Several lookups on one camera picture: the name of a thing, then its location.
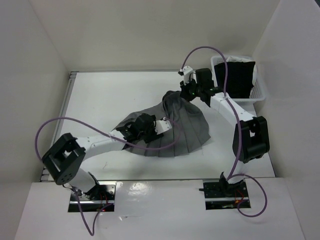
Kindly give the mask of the grey pleated skirt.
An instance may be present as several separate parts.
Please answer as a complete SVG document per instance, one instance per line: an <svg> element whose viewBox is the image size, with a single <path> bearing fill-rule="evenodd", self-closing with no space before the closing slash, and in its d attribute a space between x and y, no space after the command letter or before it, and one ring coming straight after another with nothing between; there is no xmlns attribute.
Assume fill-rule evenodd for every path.
<svg viewBox="0 0 320 240"><path fill-rule="evenodd" d="M172 129L166 131L163 137L155 141L145 143L140 140L136 144L144 148L160 148L174 141L177 141L177 143L159 151L130 147L127 149L130 153L145 157L173 158L201 149L210 140L209 124L202 111L191 102L181 98L180 94L180 91L169 90L162 97L160 103L130 113L116 126L117 128L123 127L125 124L135 121L141 114L154 115L157 120L166 117L173 120L177 125L173 125Z"/></svg>

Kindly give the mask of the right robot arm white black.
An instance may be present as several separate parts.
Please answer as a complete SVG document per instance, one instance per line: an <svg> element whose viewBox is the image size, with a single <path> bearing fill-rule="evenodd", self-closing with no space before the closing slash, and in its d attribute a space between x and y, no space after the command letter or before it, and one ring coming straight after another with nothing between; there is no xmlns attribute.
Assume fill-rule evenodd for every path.
<svg viewBox="0 0 320 240"><path fill-rule="evenodd" d="M270 150L267 120L247 112L212 80L208 68L193 70L190 66L180 69L180 96L188 102L199 98L208 107L216 110L234 129L232 150L235 161L228 174L221 173L219 192L231 196L244 179L243 167L249 161L260 159Z"/></svg>

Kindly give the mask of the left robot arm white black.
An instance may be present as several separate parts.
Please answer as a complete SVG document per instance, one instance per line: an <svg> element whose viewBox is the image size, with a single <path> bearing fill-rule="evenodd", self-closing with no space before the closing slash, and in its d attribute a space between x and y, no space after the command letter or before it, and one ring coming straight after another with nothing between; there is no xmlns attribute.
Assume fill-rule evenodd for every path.
<svg viewBox="0 0 320 240"><path fill-rule="evenodd" d="M119 126L109 133L99 131L95 136L74 137L63 134L41 157L41 161L57 185L69 184L88 200L105 191L93 174L81 169L89 158L108 152L137 147L139 141L146 144L158 140L172 128L166 118L157 120L155 115L141 114L136 120Z"/></svg>

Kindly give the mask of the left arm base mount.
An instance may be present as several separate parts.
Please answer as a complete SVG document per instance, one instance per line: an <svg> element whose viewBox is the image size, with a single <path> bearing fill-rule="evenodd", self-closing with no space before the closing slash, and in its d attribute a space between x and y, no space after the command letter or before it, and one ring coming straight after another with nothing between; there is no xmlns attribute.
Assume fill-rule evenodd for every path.
<svg viewBox="0 0 320 240"><path fill-rule="evenodd" d="M98 212L104 208L103 212L113 212L115 209L116 181L99 181L100 190L91 196L76 188L77 196L84 213Z"/></svg>

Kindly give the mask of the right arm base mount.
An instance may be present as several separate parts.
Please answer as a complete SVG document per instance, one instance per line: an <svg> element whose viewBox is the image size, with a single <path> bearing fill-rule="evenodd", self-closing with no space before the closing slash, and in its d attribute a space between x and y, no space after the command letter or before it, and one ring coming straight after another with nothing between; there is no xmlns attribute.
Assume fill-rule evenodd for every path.
<svg viewBox="0 0 320 240"><path fill-rule="evenodd" d="M247 185L244 180L224 188L218 179L205 179L198 189L204 194L206 210L227 210L251 208Z"/></svg>

